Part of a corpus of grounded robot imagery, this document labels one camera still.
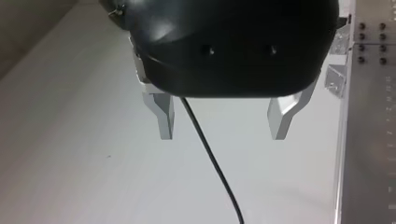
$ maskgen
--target white wall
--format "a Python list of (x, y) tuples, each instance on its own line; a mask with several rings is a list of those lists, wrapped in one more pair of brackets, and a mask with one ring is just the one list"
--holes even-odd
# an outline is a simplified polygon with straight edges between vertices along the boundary
[[(0, 82), (1, 224), (237, 223), (181, 103), (161, 141), (127, 34), (75, 7)], [(248, 224), (331, 223), (339, 102), (273, 141), (267, 100), (191, 100)]]

